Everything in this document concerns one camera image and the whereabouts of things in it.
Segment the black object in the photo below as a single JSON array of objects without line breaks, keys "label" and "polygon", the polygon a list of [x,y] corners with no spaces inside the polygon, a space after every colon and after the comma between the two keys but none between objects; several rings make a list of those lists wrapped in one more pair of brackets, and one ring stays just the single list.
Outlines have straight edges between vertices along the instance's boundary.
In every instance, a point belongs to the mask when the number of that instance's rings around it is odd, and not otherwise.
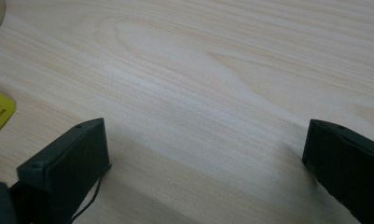
[{"label": "black object", "polygon": [[303,163],[361,223],[374,223],[374,142],[338,124],[312,119]]},{"label": "black object", "polygon": [[104,119],[78,124],[18,167],[20,180],[9,190],[17,222],[0,223],[71,223],[109,167]]}]

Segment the black device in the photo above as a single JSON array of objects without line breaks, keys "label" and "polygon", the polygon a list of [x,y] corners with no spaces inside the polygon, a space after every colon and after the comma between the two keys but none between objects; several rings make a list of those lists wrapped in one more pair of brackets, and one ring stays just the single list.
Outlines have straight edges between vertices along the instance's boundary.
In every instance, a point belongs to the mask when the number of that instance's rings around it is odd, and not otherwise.
[{"label": "black device", "polygon": [[19,166],[10,189],[0,183],[0,224],[72,223],[110,166],[104,119],[76,125]]},{"label": "black device", "polygon": [[302,161],[361,223],[374,223],[374,142],[343,126],[310,122]]}]

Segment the light wood surface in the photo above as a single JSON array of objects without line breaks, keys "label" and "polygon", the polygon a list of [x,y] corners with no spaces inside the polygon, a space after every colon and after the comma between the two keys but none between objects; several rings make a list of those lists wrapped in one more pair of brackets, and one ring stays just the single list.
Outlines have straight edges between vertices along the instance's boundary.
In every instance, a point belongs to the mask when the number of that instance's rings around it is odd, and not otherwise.
[{"label": "light wood surface", "polygon": [[7,0],[0,180],[105,118],[76,223],[358,223],[301,163],[310,119],[374,140],[374,0]]}]

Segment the wood grain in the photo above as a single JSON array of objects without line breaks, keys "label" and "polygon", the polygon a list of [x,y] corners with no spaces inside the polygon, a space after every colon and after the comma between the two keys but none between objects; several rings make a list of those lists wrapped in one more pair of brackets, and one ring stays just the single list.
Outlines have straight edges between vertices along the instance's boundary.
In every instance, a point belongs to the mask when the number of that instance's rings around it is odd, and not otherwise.
[{"label": "wood grain", "polygon": [[76,223],[358,223],[304,169],[310,119],[374,140],[374,0],[7,0],[0,180],[105,118]]}]

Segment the wooden table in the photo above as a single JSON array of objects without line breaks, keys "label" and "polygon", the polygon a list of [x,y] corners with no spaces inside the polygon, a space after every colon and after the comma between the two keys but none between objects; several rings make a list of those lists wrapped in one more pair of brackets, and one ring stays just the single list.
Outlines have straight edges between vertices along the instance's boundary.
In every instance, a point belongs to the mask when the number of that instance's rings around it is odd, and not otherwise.
[{"label": "wooden table", "polygon": [[7,0],[0,180],[105,118],[76,223],[358,223],[301,162],[310,119],[374,140],[374,0]]}]

